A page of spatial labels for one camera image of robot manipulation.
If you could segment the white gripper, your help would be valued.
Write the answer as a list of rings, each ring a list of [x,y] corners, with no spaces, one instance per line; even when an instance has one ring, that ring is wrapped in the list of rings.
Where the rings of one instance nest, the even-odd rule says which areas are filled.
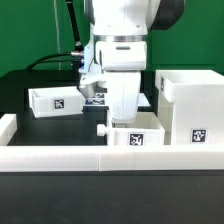
[[[109,112],[113,123],[133,123],[138,109],[141,73],[106,72]]]

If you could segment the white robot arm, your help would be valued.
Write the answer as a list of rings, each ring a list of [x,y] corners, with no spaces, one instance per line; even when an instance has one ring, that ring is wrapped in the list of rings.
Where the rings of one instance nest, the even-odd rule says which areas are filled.
[[[114,123],[135,121],[148,32],[172,27],[184,7],[185,0],[84,0],[91,27],[80,87],[86,97],[95,85],[107,90]]]

